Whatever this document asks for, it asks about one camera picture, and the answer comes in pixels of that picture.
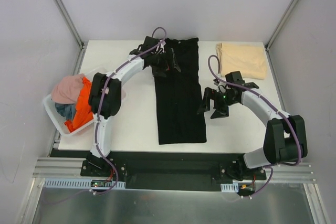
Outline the right aluminium frame post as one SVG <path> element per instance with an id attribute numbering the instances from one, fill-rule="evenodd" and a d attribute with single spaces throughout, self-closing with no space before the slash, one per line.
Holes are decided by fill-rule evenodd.
<path id="1" fill-rule="evenodd" d="M 280 18 L 280 21 L 278 22 L 275 30 L 272 32 L 268 42 L 265 45 L 265 50 L 268 52 L 274 42 L 276 41 L 277 37 L 279 36 L 280 32 L 284 28 L 286 22 L 289 20 L 290 15 L 292 12 L 295 10 L 297 5 L 299 4 L 300 0 L 291 0 L 290 3 L 288 4 L 286 10 L 284 11 L 283 15 Z"/>

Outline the left aluminium frame post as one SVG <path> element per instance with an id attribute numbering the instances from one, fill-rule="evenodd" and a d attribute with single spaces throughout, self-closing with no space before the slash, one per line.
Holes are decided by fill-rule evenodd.
<path id="1" fill-rule="evenodd" d="M 62 0 L 53 0 L 59 10 L 66 26 L 68 27 L 73 39 L 75 40 L 77 46 L 82 49 L 85 46 L 85 42 L 82 40 L 78 29 L 76 28 L 72 18 L 70 17 L 68 10 Z"/>

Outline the folded beige t shirt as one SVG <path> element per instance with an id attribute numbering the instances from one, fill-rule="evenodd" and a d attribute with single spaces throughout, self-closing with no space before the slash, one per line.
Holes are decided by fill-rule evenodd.
<path id="1" fill-rule="evenodd" d="M 267 75 L 263 46 L 222 42 L 216 45 L 220 74 L 240 71 L 243 78 L 264 80 Z"/>

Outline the grey blue t shirt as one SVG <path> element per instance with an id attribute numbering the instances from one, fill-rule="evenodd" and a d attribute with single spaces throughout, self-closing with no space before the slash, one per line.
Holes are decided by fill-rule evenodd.
<path id="1" fill-rule="evenodd" d="M 66 120 L 72 121 L 76 115 L 76 105 L 75 104 L 55 103 L 55 109 L 57 113 L 63 116 Z"/>

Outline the aluminium frame post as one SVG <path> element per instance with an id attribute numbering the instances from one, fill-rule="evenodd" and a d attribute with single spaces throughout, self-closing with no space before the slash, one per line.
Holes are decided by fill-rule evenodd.
<path id="1" fill-rule="evenodd" d="M 292 12 L 295 10 L 297 5 L 299 4 L 300 0 L 291 0 L 290 3 L 288 4 L 286 10 L 284 11 L 283 15 L 280 18 L 280 21 L 278 22 L 275 30 L 272 32 L 268 42 L 265 45 L 265 50 L 268 52 L 274 42 L 276 41 L 277 37 L 279 36 L 280 32 L 284 28 L 286 22 L 289 20 L 290 15 Z"/>
<path id="2" fill-rule="evenodd" d="M 62 0 L 53 0 L 59 10 L 66 26 L 68 27 L 73 39 L 75 40 L 77 46 L 82 49 L 85 46 L 85 42 L 82 40 L 78 29 L 76 28 L 72 18 L 70 17 L 68 10 Z"/>

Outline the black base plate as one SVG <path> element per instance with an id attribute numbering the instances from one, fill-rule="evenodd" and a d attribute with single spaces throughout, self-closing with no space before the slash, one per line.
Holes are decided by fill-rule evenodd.
<path id="1" fill-rule="evenodd" d="M 89 153 L 81 176 L 109 177 L 127 189 L 219 191 L 234 180 L 263 182 L 261 168 L 243 167 L 241 154 L 111 152 L 107 159 Z"/>

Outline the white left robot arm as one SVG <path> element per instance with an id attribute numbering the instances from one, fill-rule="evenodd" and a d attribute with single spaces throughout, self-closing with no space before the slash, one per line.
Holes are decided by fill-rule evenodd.
<path id="1" fill-rule="evenodd" d="M 123 85 L 147 67 L 154 78 L 159 144 L 205 143 L 204 113 L 214 108 L 212 119 L 228 116 L 228 96 L 200 86 L 198 39 L 148 36 L 114 72 L 94 75 L 88 98 L 95 122 L 94 144 L 86 159 L 87 170 L 99 176 L 117 174 L 109 160 L 111 121 L 121 108 Z"/>

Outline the pink t shirt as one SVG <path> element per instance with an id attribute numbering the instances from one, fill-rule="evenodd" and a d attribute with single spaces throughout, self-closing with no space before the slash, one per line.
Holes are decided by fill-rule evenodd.
<path id="1" fill-rule="evenodd" d="M 51 92 L 51 99 L 59 104 L 75 104 L 83 88 L 84 74 L 66 76 L 56 84 Z"/>

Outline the black t shirt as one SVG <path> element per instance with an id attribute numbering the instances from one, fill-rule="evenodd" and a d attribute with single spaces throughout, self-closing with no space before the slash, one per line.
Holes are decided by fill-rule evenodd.
<path id="1" fill-rule="evenodd" d="M 202 102 L 199 84 L 198 38 L 166 39 L 164 49 L 174 49 L 181 72 L 173 68 L 167 77 L 154 77 L 159 144 L 205 143 L 204 115 L 197 114 Z"/>

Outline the white plastic laundry basket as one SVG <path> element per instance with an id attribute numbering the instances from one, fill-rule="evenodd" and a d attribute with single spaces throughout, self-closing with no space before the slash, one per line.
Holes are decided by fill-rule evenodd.
<path id="1" fill-rule="evenodd" d="M 89 80 L 92 83 L 89 105 L 91 106 L 93 119 L 72 133 L 64 125 L 67 120 L 57 113 L 55 102 L 51 99 L 51 93 L 44 101 L 45 109 L 61 135 L 75 135 L 94 123 L 97 118 L 101 122 L 103 119 L 106 120 L 111 116 L 115 116 L 119 111 L 123 99 L 122 80 L 120 77 L 115 74 L 112 78 L 109 78 L 108 74 L 97 72 L 94 74 L 93 79 Z"/>

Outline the orange t shirt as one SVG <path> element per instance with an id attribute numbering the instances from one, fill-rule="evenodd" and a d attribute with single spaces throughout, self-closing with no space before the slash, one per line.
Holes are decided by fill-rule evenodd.
<path id="1" fill-rule="evenodd" d="M 82 79 L 83 87 L 80 90 L 79 97 L 75 106 L 76 113 L 73 120 L 67 120 L 64 125 L 68 128 L 70 133 L 84 126 L 93 119 L 91 106 L 89 105 L 89 95 L 92 83 L 86 77 Z"/>

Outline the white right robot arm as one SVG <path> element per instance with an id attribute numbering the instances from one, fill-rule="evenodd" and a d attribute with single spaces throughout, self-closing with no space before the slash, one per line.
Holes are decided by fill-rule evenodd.
<path id="1" fill-rule="evenodd" d="M 229 107 L 240 103 L 249 108 L 266 127 L 263 146 L 239 157 L 225 168 L 225 174 L 235 180 L 250 178 L 257 170 L 278 164 L 296 166 L 308 154 L 305 121 L 277 109 L 254 82 L 246 82 L 239 71 L 230 72 L 225 81 L 215 79 L 217 89 L 205 88 L 198 113 L 214 105 L 211 119 L 229 116 Z"/>

